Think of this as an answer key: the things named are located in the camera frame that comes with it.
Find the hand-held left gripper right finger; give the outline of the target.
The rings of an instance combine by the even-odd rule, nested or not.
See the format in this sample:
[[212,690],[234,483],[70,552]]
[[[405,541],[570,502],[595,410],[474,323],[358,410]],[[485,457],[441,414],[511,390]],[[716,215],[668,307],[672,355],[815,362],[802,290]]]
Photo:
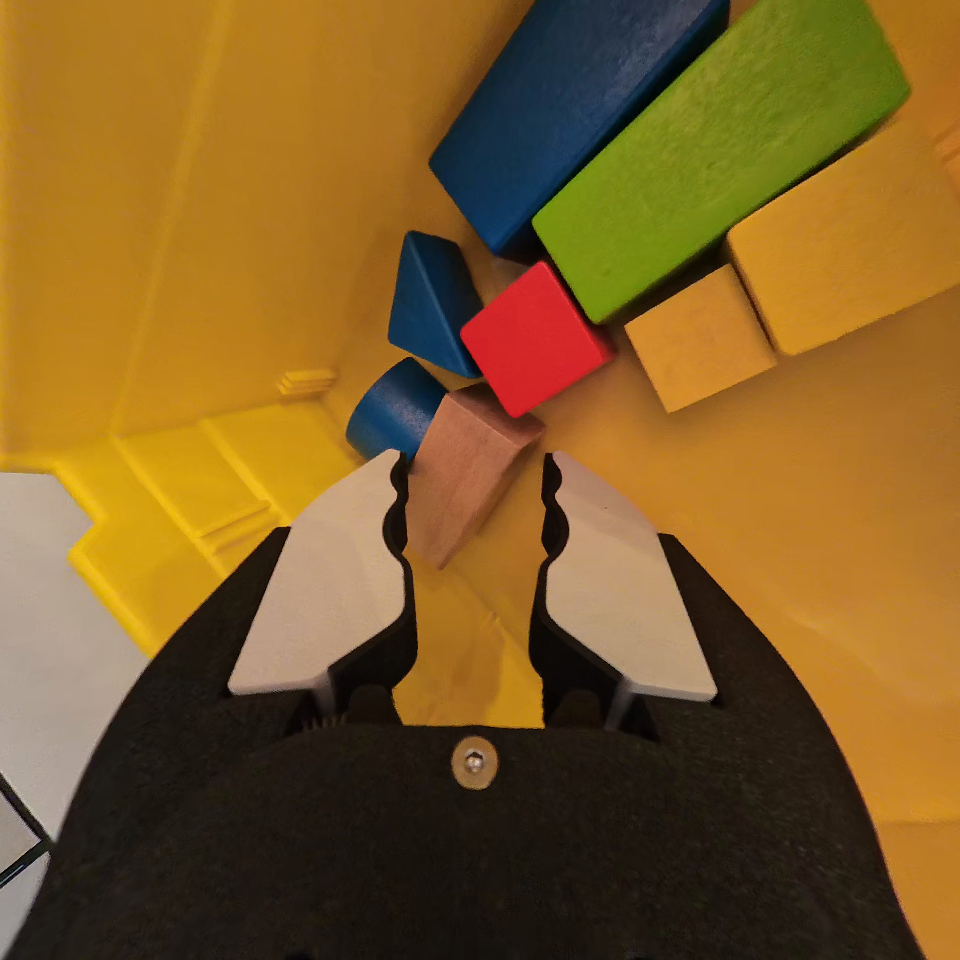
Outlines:
[[651,695],[711,702],[718,689],[665,547],[623,493],[569,454],[544,457],[545,510],[530,627],[544,698]]

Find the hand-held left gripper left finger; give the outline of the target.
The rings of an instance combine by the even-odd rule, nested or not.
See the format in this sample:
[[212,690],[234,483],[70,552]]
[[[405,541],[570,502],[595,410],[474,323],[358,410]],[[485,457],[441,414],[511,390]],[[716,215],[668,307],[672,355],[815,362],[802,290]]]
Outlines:
[[293,521],[228,681],[233,695],[394,689],[418,654],[406,456],[387,450]]

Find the tan wooden block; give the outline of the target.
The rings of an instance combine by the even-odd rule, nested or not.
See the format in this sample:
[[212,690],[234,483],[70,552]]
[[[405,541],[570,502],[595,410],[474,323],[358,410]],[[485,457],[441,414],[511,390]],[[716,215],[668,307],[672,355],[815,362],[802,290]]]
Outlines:
[[409,546],[443,570],[486,522],[528,449],[546,432],[532,414],[512,417],[483,383],[450,391],[409,473]]

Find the blue wooden cylinder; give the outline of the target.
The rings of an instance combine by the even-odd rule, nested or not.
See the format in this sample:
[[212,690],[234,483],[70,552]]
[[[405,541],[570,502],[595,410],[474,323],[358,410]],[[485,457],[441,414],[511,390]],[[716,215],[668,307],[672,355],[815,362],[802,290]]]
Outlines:
[[386,450],[412,462],[449,390],[415,358],[386,371],[355,408],[345,438],[366,461]]

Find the yellow wooden cube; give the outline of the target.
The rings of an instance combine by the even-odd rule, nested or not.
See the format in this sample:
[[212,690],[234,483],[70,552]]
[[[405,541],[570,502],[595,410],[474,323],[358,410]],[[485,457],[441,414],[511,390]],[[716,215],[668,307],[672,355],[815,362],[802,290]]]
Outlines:
[[770,201],[726,241],[774,348],[789,356],[959,283],[958,195],[906,121]]
[[625,333],[668,414],[758,377],[778,362],[732,265],[633,318]]

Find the red wooden cube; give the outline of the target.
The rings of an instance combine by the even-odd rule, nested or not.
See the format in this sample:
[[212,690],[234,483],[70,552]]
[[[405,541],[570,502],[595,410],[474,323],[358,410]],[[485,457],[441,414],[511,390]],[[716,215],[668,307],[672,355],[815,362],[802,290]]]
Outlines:
[[606,331],[584,318],[545,261],[462,328],[462,342],[502,407],[518,419],[613,362]]

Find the yellow plastic bin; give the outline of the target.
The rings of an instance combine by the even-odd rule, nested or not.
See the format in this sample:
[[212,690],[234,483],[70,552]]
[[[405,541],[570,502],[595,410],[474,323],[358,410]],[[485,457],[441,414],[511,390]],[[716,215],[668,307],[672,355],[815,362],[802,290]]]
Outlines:
[[[2,2],[2,463],[219,459],[238,412],[330,428],[401,354],[402,237],[494,258],[428,158],[529,2]],[[928,958],[958,958],[958,289],[675,414],[638,358],[546,450],[676,535],[846,754]]]

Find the dark teal triangular block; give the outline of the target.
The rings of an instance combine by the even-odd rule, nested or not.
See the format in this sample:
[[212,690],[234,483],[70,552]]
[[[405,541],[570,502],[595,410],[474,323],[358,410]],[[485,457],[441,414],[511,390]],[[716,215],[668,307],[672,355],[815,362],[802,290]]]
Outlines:
[[457,376],[481,378],[462,329],[483,307],[460,246],[416,230],[406,233],[390,310],[393,346]]

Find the long green wooden block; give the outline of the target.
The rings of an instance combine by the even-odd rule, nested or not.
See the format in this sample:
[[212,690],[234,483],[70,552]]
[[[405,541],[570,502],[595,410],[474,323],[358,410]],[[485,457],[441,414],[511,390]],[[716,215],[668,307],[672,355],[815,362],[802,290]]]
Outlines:
[[867,2],[757,2],[534,216],[535,232],[605,324],[909,93]]

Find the long dark blue wooden block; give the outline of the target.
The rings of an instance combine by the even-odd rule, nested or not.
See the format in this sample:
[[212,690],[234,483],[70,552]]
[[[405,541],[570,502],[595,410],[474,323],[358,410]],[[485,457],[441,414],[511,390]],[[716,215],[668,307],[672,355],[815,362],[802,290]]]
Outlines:
[[726,30],[725,1],[534,2],[429,160],[498,258]]

